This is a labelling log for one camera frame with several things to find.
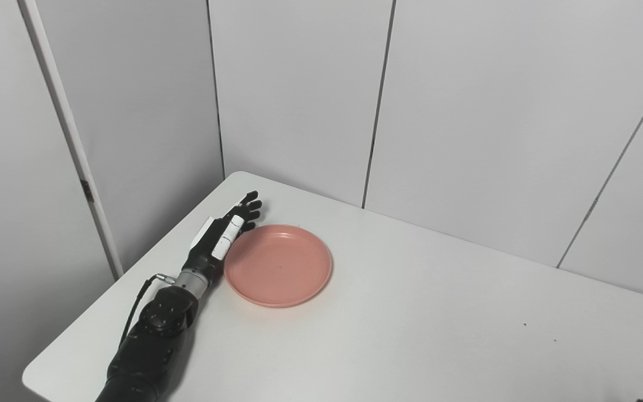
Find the robotic arm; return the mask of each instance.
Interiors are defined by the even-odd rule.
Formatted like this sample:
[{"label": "robotic arm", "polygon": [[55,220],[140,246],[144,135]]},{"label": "robotic arm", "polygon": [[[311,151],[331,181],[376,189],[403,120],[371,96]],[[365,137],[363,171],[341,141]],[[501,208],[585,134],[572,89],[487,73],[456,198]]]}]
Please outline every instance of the robotic arm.
[{"label": "robotic arm", "polygon": [[260,217],[262,206],[257,196],[257,191],[252,191],[224,217],[210,217],[205,222],[177,278],[158,274],[146,281],[138,300],[155,278],[170,286],[158,290],[143,307],[130,333],[132,316],[128,319],[96,402],[156,402],[168,390],[169,374],[186,341],[186,329],[195,320],[201,296],[222,275],[222,260],[232,242],[255,228],[253,221]]}]

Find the black cable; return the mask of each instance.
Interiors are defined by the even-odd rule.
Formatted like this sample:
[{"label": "black cable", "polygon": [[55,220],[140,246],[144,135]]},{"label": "black cable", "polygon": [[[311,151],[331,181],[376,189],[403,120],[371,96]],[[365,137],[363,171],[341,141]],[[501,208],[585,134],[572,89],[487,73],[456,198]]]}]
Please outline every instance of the black cable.
[{"label": "black cable", "polygon": [[133,316],[136,314],[136,310],[138,309],[138,303],[141,302],[141,299],[143,298],[143,295],[145,295],[145,292],[148,291],[148,288],[150,288],[150,285],[153,284],[153,281],[156,279],[156,275],[153,275],[150,277],[150,279],[146,280],[143,283],[143,286],[141,286],[140,292],[138,292],[138,296],[136,297],[136,302],[133,303],[133,308],[131,309],[131,313],[128,315],[128,321],[126,321],[126,326],[123,328],[123,335],[121,336],[121,342],[118,344],[118,348],[120,348],[121,345],[123,345],[123,341],[126,340],[126,337],[128,336],[128,329],[130,329],[131,322],[133,321]]}]

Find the door hinge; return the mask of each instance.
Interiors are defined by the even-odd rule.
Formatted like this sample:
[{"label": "door hinge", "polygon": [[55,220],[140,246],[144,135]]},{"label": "door hinge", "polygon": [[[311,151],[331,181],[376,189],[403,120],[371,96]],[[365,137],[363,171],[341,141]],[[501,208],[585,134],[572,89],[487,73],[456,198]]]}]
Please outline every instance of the door hinge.
[{"label": "door hinge", "polygon": [[91,185],[87,180],[81,180],[81,186],[84,188],[84,196],[86,196],[86,201],[92,203],[94,201],[94,193],[91,191]]}]

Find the pink plate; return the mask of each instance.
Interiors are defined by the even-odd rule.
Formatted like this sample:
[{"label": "pink plate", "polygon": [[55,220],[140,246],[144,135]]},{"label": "pink plate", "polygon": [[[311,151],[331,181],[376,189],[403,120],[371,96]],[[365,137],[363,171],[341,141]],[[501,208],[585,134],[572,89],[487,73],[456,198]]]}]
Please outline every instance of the pink plate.
[{"label": "pink plate", "polygon": [[314,297],[332,275],[332,257],[319,237],[296,226],[270,224],[235,240],[225,277],[243,298],[290,307]]}]

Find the tabletop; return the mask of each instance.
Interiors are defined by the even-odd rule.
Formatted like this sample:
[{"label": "tabletop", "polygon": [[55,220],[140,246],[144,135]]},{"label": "tabletop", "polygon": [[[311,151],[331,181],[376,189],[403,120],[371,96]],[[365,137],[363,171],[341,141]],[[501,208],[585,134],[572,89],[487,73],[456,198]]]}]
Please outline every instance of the tabletop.
[{"label": "tabletop", "polygon": [[293,224],[327,244],[331,280],[279,309],[222,280],[168,402],[643,398],[643,295],[249,173],[230,175],[179,222],[23,383],[51,402],[95,400],[143,281],[175,276],[207,217],[251,190],[265,203],[260,224]]}]

